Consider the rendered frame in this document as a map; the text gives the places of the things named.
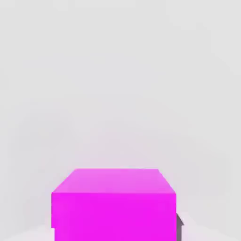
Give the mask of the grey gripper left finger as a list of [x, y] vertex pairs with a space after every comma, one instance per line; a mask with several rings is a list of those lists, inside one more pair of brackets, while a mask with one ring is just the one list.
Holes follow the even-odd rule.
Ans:
[[41, 225], [34, 231], [33, 241], [54, 241], [54, 230]]

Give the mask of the small magenta cube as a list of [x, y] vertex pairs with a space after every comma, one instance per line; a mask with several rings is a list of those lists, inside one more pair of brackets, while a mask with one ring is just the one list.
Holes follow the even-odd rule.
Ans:
[[176, 193], [157, 169], [75, 169], [51, 226], [54, 241], [177, 241]]

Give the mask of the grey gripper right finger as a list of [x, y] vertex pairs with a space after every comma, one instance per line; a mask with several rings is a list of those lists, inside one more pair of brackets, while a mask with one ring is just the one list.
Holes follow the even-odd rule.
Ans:
[[187, 214], [178, 214], [181, 221], [177, 228], [178, 241], [205, 241], [205, 234], [200, 226]]

